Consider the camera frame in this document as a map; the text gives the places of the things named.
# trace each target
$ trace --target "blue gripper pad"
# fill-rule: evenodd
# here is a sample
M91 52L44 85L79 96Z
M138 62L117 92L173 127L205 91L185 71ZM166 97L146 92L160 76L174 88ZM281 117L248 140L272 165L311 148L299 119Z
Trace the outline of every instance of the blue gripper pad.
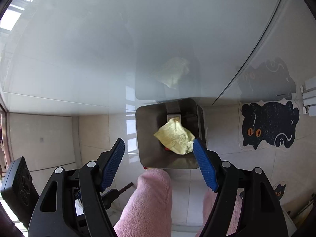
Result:
M102 181L100 184L100 188L102 191L105 191L106 188L111 186L114 176L124 156L124 152L125 152L125 143L122 139L120 139L118 145L115 147L115 150L111 154L109 161L107 162L106 166L103 169Z
M193 153L201 169L201 173L206 185L211 188L212 191L216 191L218 188L218 183L216 181L215 168L208 158L205 148L198 139L195 139L193 142Z

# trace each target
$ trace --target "white tile floor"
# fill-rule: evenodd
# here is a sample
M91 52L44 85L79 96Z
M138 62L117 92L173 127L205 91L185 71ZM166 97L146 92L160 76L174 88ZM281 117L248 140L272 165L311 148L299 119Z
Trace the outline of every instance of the white tile floor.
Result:
M252 170L256 166L261 167L272 185L279 181L287 181L281 204L285 210L295 213L316 191L316 131L315 127L311 127L310 131L304 128L304 124L316 125L316 118L300 115L296 140L287 151L274 148L243 151L239 147L238 111L238 105L204 108L208 149L216 151L222 160L232 162L237 168ZM104 120L105 115L91 116L91 120L98 120L98 117L100 120L103 119L104 125L88 123L89 116L81 121L86 123L79 124L79 132L83 131L80 127L85 127L84 131L94 133L91 138L96 143L94 145L89 143L90 140L81 141L83 163L95 160L103 150L107 150L106 147L109 150L117 138L125 141L125 155L111 186L120 189L130 182L135 185L121 194L116 201L116 206L122 210L135 190L138 176L144 172L138 155L135 115L133 111L115 109L115 113L110 111L108 114L108 124ZM85 146L87 143L93 147L102 144L104 149L89 150L91 148ZM167 172L172 179L173 187L173 225L201 226L202 203L207 187L200 169Z

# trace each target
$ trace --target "orange cat eye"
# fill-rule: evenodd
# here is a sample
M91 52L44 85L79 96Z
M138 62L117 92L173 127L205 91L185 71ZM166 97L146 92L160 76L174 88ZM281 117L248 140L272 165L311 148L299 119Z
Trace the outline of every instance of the orange cat eye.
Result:
M257 129L256 131L256 136L259 137L261 135L261 130L260 129Z
M247 133L248 133L249 136L252 136L253 135L253 129L249 128Z

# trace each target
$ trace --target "black cat rug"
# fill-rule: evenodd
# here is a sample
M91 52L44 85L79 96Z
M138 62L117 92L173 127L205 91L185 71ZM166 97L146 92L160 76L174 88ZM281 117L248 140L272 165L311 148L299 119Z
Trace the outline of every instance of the black cat rug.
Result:
M295 127L299 118L298 106L291 100L241 104L240 148L290 148L295 140Z

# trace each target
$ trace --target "white wall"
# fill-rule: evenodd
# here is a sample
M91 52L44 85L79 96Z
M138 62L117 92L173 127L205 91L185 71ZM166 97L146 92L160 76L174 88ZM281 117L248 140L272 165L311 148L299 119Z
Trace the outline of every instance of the white wall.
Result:
M1 42L8 109L49 115L183 97L210 105L264 32L279 0L33 0ZM176 57L188 74L177 78Z
M56 167L77 168L71 117L10 113L8 123L13 159L24 156L39 193Z

